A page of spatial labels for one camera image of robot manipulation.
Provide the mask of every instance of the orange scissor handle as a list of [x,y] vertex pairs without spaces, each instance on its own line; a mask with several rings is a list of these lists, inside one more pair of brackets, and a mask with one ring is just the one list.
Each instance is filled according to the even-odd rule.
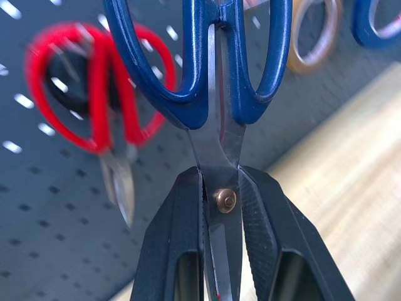
[[[113,71],[116,76],[118,96],[121,102],[125,138],[127,142],[137,146],[144,145],[163,126],[164,117],[156,112],[151,121],[141,129],[135,93],[129,82],[128,71],[125,69],[117,48],[109,34],[102,33],[99,29],[89,24],[84,24],[85,29],[93,37],[93,51],[88,62],[88,86],[89,86],[89,114],[92,127],[92,136],[84,139],[68,129],[57,118],[51,109],[44,92],[43,79],[51,57],[54,55],[54,46],[66,48],[72,41],[79,43],[82,33],[76,23],[61,23],[42,32],[31,45],[26,58],[26,77],[28,87],[41,113],[48,122],[66,139],[83,148],[84,150],[101,154],[112,146],[112,138],[108,125],[108,56],[111,57]],[[163,41],[149,29],[142,25],[136,25],[139,37],[148,42],[159,52],[165,65],[165,85],[173,90],[176,84],[174,62],[169,49]]]

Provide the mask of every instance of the gray pegboard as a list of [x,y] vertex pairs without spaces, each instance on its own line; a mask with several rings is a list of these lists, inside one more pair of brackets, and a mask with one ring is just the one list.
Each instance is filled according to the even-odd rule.
[[[46,123],[36,108],[14,100],[28,98],[24,76],[24,52],[41,29],[60,21],[88,21],[97,26],[103,13],[101,1],[10,0],[20,10],[13,19],[0,10],[0,141],[22,148],[14,154],[0,147],[0,300],[108,300],[132,281],[143,233],[179,172],[194,164],[185,133],[167,124],[156,139],[140,149],[133,166],[137,208],[132,230],[107,199],[98,158],[65,141],[59,134],[38,130]],[[334,110],[379,74],[401,54],[399,45],[383,51],[364,50],[350,33],[353,3],[345,1],[341,35],[328,63],[317,73],[300,76],[286,72],[268,111],[247,129],[242,163],[263,169],[315,128]],[[399,1],[390,1],[392,14]],[[157,32],[173,55],[182,55],[181,0],[131,1],[136,21]],[[247,13],[249,73],[257,84],[268,45],[268,7]],[[302,47],[316,39],[312,18],[304,24]],[[166,32],[171,25],[179,35]],[[151,64],[162,70],[158,56],[147,53]],[[180,66],[176,64],[179,78]],[[57,103],[58,115],[79,133],[88,124],[74,118]],[[138,98],[141,117],[153,110]],[[116,133],[121,126],[116,125]]]

